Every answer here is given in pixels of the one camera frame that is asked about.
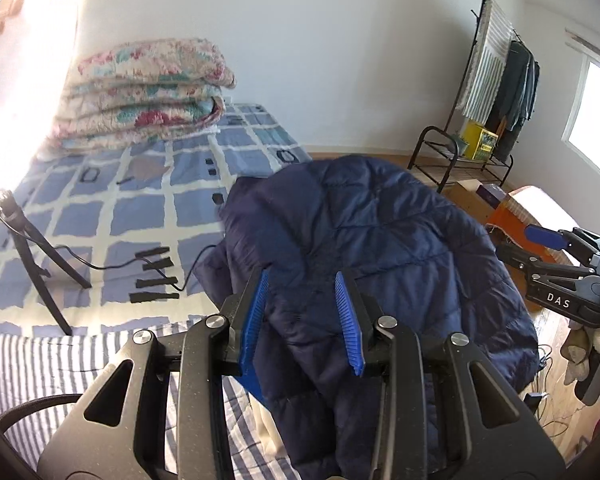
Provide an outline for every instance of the metal screw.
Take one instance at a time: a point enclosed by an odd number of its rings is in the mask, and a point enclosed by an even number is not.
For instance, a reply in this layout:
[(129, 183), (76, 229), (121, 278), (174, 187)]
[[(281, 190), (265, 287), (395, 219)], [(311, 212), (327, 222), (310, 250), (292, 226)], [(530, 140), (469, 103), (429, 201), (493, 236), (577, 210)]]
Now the metal screw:
[(378, 319), (378, 326), (380, 328), (395, 328), (398, 326), (398, 320), (393, 316), (382, 316)]
[(148, 330), (139, 330), (134, 334), (134, 343), (143, 345), (151, 341), (151, 332)]
[(456, 332), (451, 335), (451, 343), (456, 346), (467, 346), (469, 344), (469, 338), (462, 332)]
[(205, 323), (209, 328), (220, 328), (224, 326), (224, 317), (218, 315), (209, 316), (206, 318)]

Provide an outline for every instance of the window frame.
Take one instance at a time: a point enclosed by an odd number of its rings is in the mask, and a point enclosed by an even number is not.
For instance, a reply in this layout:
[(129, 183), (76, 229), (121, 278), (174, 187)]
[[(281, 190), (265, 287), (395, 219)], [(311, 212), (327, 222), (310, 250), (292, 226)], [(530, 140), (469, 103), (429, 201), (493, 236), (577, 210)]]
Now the window frame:
[(591, 168), (600, 174), (600, 167), (591, 160), (586, 153), (580, 150), (575, 144), (570, 141), (571, 134), (573, 133), (573, 127), (575, 126), (578, 114), (580, 113), (580, 106), (582, 105), (582, 97), (584, 95), (584, 89), (587, 83), (587, 77), (589, 76), (589, 67), (594, 64), (600, 68), (600, 56), (592, 50), (589, 50), (586, 46), (579, 44), (575, 41), (567, 41), (567, 46), (576, 50), (582, 56), (582, 63), (580, 65), (580, 76), (578, 80), (578, 87), (576, 88), (576, 95), (573, 100), (569, 119), (564, 128), (562, 134), (562, 142), (564, 142), (570, 150), (577, 153)]

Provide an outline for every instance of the black metal rack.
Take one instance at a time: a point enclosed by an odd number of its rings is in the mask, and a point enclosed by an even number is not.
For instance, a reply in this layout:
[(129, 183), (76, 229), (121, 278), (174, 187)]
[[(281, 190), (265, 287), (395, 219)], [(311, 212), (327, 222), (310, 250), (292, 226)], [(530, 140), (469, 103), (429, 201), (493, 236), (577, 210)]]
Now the black metal rack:
[[(509, 163), (508, 164), (493, 158), (493, 155), (487, 161), (473, 160), (471, 158), (466, 158), (466, 157), (460, 156), (458, 142), (447, 133), (447, 131), (449, 130), (449, 125), (451, 124), (451, 120), (453, 119), (454, 113), (456, 111), (456, 105), (458, 104), (458, 101), (460, 100), (460, 95), (462, 94), (462, 86), (464, 86), (464, 80), (466, 79), (466, 76), (469, 72), (469, 67), (471, 66), (471, 58), (472, 58), (472, 55), (474, 54), (475, 45), (477, 44), (477, 40), (478, 40), (478, 30), (480, 28), (480, 19), (484, 13), (484, 5), (486, 2), (487, 2), (487, 0), (482, 0), (482, 3), (480, 4), (480, 13), (479, 14), (476, 14), (475, 12), (472, 11), (474, 13), (474, 16), (476, 17), (474, 41), (471, 45), (471, 50), (469, 51), (469, 57), (467, 59), (466, 66), (464, 67), (464, 73), (462, 74), (462, 81), (460, 82), (460, 86), (458, 87), (458, 93), (456, 94), (456, 99), (454, 100), (454, 103), (451, 107), (449, 117), (446, 120), (445, 127), (443, 129), (440, 129), (437, 126), (427, 126), (422, 131), (422, 133), (420, 134), (420, 138), (418, 139), (418, 143), (416, 144), (416, 149), (414, 150), (413, 155), (411, 155), (411, 160), (409, 161), (409, 165), (407, 166), (408, 170), (417, 168), (428, 179), (430, 179), (432, 182), (437, 184), (438, 193), (441, 193), (446, 185), (455, 183), (455, 181), (451, 181), (451, 182), (449, 181), (449, 176), (451, 175), (451, 171), (453, 169), (472, 170), (473, 168), (476, 168), (478, 165), (481, 165), (482, 167), (480, 168), (480, 170), (488, 172), (494, 178), (494, 180), (485, 181), (484, 182), (485, 184), (490, 183), (490, 182), (494, 182), (494, 183), (497, 182), (497, 183), (499, 183), (500, 186), (503, 186), (505, 181), (507, 180), (507, 177), (509, 176), (509, 173), (511, 172), (511, 170), (513, 168), (513, 156), (512, 155), (509, 155), (509, 159), (508, 159)], [(515, 30), (513, 32), (514, 32), (515, 36), (522, 42), (522, 38), (520, 38), (518, 33)], [(433, 142), (432, 140), (427, 140), (427, 134), (429, 132), (433, 132), (434, 134), (440, 134), (440, 135), (446, 137), (448, 139), (448, 141), (445, 144), (442, 142)], [(420, 153), (420, 149), (422, 148), (423, 144), (426, 144), (432, 150), (436, 151), (439, 155), (441, 155), (444, 159), (446, 159), (448, 161), (448, 163), (446, 163), (446, 164), (417, 164), (416, 159), (418, 157), (418, 154)], [(451, 145), (454, 149), (450, 150), (447, 147), (448, 145)], [(472, 166), (457, 167), (456, 164), (458, 163), (458, 161), (465, 162), (467, 164), (472, 164)], [(500, 177), (497, 174), (493, 173), (493, 171), (489, 170), (488, 169), (489, 167), (490, 168), (506, 168), (506, 172), (503, 177)], [(445, 171), (444, 176), (442, 177), (442, 180), (436, 180), (429, 172), (424, 170), (424, 168), (446, 168), (446, 171)]]

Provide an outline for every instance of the navy blue puffer jacket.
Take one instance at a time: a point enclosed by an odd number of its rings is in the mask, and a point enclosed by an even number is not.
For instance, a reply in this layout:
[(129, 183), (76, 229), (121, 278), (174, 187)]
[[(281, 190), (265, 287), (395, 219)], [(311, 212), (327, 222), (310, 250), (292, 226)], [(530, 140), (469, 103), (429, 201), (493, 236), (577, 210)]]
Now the navy blue puffer jacket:
[(243, 177), (221, 218), (224, 241), (195, 274), (220, 306), (270, 266), (254, 369), (303, 480), (368, 478), (379, 383), (347, 362), (334, 300), (345, 267), (416, 333), (467, 334), (516, 390), (538, 371), (533, 323), (484, 228), (392, 164), (348, 156)]

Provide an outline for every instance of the blue gripper pad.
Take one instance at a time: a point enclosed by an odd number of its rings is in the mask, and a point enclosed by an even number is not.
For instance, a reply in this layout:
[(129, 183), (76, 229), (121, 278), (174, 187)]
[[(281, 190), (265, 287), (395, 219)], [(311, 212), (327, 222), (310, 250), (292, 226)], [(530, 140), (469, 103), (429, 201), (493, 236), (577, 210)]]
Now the blue gripper pad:
[(344, 283), (341, 272), (336, 274), (336, 306), (340, 316), (344, 345), (347, 349), (349, 364), (357, 376), (362, 375), (365, 369), (365, 358), (362, 354), (362, 330), (353, 308), (353, 302)]
[(528, 225), (525, 228), (525, 237), (530, 242), (549, 247), (556, 251), (564, 250), (568, 247), (569, 242), (560, 233), (545, 229), (538, 225)]
[(260, 274), (260, 281), (256, 291), (251, 298), (249, 313), (244, 320), (242, 335), (240, 336), (240, 358), (238, 364), (241, 370), (246, 370), (251, 366), (253, 355), (256, 351), (258, 334), (262, 325), (264, 316), (264, 307), (267, 304), (267, 295), (269, 293), (269, 270), (263, 270)]

